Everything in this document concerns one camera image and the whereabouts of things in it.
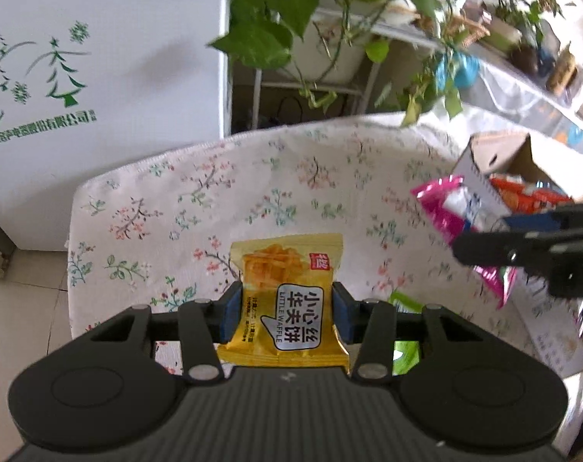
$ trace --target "tablecloth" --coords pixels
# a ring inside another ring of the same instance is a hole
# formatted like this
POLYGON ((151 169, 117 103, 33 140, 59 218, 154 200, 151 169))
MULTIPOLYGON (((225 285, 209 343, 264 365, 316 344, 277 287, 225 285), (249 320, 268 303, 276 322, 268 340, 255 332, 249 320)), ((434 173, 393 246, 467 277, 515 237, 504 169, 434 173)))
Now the tablecloth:
MULTIPOLYGON (((169 151, 90 180, 74 198, 69 312, 78 336, 126 307, 173 311, 238 279, 233 241, 340 232, 336 279, 356 299, 438 302, 528 352, 516 309, 459 265, 409 190, 462 147, 429 124, 337 119, 169 151)), ((179 373, 179 348, 157 360, 179 373)))

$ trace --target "red snack package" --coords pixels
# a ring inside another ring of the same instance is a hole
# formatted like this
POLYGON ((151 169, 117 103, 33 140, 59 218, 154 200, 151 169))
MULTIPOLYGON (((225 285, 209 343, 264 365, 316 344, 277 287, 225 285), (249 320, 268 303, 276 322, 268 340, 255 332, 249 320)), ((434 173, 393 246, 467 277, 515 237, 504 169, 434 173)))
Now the red snack package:
POLYGON ((494 175, 491 184, 512 212, 535 214, 573 200, 550 188, 540 188, 510 176, 494 175))

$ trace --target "open box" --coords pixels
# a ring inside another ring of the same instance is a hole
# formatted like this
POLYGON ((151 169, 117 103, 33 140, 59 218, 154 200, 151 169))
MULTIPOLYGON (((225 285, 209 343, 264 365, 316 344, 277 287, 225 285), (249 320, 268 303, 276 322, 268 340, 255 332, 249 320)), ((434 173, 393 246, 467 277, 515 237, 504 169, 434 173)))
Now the open box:
MULTIPOLYGON (((551 181, 577 203, 583 203, 583 155, 538 132, 485 132, 469 140, 452 174, 494 213, 511 211, 490 184, 493 173, 522 176, 525 181, 551 181)), ((542 279, 518 276, 510 301, 543 361, 568 377, 583 370, 583 301, 552 298, 542 279)))

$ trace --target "speech bubble label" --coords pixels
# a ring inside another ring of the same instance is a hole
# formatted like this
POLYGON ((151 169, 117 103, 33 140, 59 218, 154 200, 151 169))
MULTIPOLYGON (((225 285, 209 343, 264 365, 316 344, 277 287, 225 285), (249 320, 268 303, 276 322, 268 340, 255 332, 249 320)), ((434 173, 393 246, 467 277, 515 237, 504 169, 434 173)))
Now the speech bubble label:
POLYGON ((281 351, 315 349, 322 341, 323 289, 287 283, 279 285, 275 318, 261 322, 281 351))

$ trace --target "tile floor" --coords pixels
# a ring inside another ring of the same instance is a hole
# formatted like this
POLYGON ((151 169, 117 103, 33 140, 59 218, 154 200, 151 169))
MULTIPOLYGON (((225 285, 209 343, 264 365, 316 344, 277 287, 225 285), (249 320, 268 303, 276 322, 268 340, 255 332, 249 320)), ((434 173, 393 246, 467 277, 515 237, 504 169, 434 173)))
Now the tile floor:
POLYGON ((0 280, 0 462, 22 444, 7 409, 11 381, 70 339, 67 253, 16 251, 0 280))

